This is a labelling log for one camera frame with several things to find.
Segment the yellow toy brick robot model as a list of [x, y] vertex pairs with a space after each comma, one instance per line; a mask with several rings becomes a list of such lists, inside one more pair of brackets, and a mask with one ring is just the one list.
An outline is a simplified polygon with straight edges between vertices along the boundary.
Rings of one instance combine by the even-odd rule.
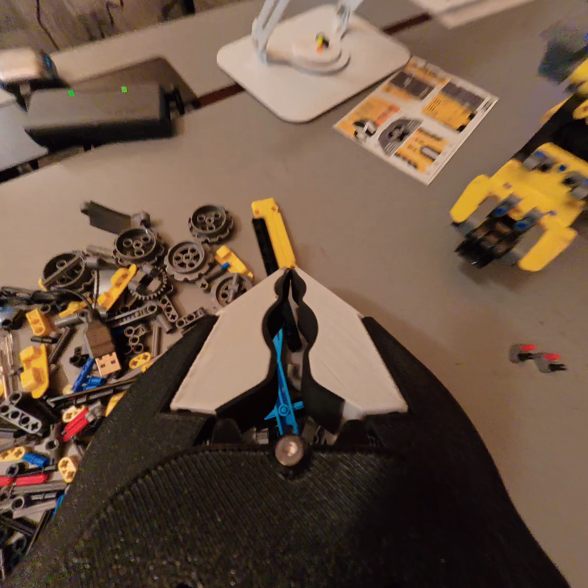
[[537, 272], [577, 237], [587, 212], [587, 60], [564, 81], [569, 97], [494, 175], [472, 180], [450, 210], [455, 253], [476, 268], [508, 262]]

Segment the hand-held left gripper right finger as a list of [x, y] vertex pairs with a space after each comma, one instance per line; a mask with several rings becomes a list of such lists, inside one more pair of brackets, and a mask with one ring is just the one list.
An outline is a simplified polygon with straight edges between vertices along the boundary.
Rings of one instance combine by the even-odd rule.
[[300, 391], [315, 421], [363, 421], [408, 404], [354, 307], [301, 269], [290, 271], [306, 341]]

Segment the blue toy brick lever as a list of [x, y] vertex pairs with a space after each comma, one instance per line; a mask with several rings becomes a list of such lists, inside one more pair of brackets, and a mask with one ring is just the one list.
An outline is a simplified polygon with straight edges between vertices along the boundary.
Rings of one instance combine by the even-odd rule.
[[273, 339], [273, 344], [277, 354], [277, 398], [274, 408], [264, 420], [269, 422], [275, 421], [280, 435], [298, 435], [299, 429], [296, 421], [296, 411], [302, 410], [304, 404], [302, 401], [292, 403], [290, 398], [288, 382], [282, 364], [283, 329], [276, 334]]

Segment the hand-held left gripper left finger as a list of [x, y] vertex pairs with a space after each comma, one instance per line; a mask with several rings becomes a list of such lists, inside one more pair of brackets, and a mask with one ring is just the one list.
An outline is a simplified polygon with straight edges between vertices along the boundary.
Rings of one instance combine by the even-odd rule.
[[278, 396], [278, 353], [290, 269], [282, 268], [217, 313], [170, 409], [218, 418], [264, 418]]

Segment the yellow toy brick beam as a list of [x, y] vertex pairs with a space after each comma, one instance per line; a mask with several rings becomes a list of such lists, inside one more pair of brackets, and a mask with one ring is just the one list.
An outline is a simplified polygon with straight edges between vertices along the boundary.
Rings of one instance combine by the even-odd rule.
[[274, 198], [252, 202], [253, 220], [263, 220], [268, 231], [273, 253], [280, 268], [297, 266], [295, 254], [283, 221], [281, 211]]

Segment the pile of toy brick parts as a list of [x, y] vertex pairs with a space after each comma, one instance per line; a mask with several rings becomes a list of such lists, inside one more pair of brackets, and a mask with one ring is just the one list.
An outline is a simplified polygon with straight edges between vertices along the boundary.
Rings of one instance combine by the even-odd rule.
[[181, 283], [211, 294], [212, 310], [254, 284], [226, 246], [234, 221], [223, 206], [198, 207], [190, 240], [169, 246], [145, 212], [82, 205], [111, 247], [57, 254], [36, 290], [1, 288], [1, 582], [33, 548], [62, 504], [85, 450], [131, 386], [164, 351], [209, 315], [183, 315]]

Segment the white book stand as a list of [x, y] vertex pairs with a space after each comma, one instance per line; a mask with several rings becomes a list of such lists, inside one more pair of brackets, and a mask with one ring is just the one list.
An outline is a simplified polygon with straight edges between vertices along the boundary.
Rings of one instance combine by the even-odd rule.
[[[217, 65], [291, 123], [312, 121], [404, 67], [403, 44], [354, 15], [361, 1], [323, 4], [283, 19], [289, 1], [265, 1], [249, 36], [219, 49]], [[329, 48], [318, 52], [324, 34]]]

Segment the black power bank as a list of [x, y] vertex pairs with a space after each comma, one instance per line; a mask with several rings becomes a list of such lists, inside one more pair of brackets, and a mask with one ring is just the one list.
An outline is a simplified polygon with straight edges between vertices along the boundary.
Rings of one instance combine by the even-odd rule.
[[167, 139], [184, 114], [178, 89], [145, 82], [92, 91], [39, 90], [31, 95], [22, 124], [35, 143], [53, 152]]

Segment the yellow grey sticker sheet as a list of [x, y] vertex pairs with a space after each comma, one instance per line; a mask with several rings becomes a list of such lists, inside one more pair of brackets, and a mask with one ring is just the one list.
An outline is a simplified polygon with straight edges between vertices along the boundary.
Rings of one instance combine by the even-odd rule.
[[334, 130], [430, 185], [498, 101], [487, 90], [412, 56]]

